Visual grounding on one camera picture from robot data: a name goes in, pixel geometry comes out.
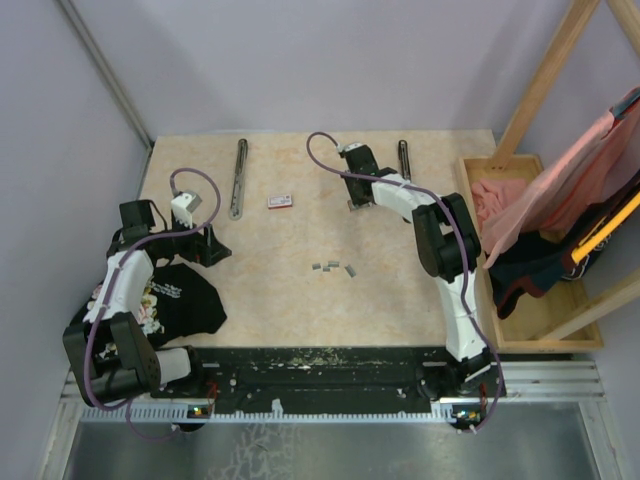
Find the black silver stapler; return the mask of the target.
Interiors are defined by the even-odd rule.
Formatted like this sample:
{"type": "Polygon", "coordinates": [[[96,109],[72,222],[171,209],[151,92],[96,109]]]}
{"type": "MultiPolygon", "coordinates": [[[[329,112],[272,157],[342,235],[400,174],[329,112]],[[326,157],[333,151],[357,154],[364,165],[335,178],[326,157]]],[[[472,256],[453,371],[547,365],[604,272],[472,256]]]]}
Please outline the black silver stapler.
{"type": "Polygon", "coordinates": [[[397,153],[401,176],[408,181],[412,180],[411,164],[409,158],[408,142],[404,139],[398,141],[397,153]]]}
{"type": "Polygon", "coordinates": [[[247,163],[248,150],[248,141],[245,138],[241,138],[237,143],[233,189],[229,209],[229,217],[234,221],[239,220],[243,214],[245,167],[247,163]]]}

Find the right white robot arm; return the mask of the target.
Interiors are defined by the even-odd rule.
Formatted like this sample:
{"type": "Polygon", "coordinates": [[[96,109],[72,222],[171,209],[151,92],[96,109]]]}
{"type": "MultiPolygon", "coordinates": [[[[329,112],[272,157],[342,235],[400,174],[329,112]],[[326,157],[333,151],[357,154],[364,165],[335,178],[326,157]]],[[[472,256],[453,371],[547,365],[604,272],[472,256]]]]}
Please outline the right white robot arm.
{"type": "Polygon", "coordinates": [[[453,357],[448,387],[470,395],[489,370],[491,353],[480,334],[475,300],[480,242],[464,198],[426,193],[395,170],[379,168],[365,144],[352,143],[338,152],[347,163],[342,178],[354,207],[383,206],[413,226],[420,264],[435,279],[445,314],[445,347],[453,357]]]}

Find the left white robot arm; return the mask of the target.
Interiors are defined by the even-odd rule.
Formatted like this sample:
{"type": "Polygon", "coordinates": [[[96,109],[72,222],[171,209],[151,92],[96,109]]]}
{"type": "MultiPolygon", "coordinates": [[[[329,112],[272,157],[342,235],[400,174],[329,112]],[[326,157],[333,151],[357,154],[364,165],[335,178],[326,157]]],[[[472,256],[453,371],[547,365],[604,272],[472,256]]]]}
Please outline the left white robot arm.
{"type": "Polygon", "coordinates": [[[214,334],[227,314],[216,288],[194,270],[230,257],[213,228],[196,230],[201,200],[177,194],[164,219],[151,200],[120,205],[122,226],[106,253],[105,279],[73,317],[63,345],[87,405],[114,408],[163,386],[201,394],[208,373],[190,347],[168,347],[181,337],[214,334]]]}

